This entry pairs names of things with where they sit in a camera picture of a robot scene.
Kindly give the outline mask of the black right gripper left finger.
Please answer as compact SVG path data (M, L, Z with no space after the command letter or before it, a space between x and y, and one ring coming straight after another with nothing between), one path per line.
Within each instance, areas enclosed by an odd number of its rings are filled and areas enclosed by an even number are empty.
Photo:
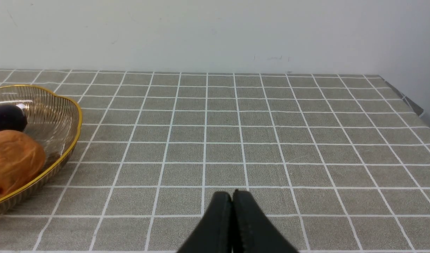
M216 191L198 225L178 249L178 253L231 253L230 225L232 200Z

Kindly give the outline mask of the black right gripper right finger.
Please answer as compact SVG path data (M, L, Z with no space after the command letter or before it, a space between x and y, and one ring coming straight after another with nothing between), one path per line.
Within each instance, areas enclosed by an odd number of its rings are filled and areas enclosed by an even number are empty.
M249 191L233 193L235 231L234 253L297 253L273 223L266 217Z

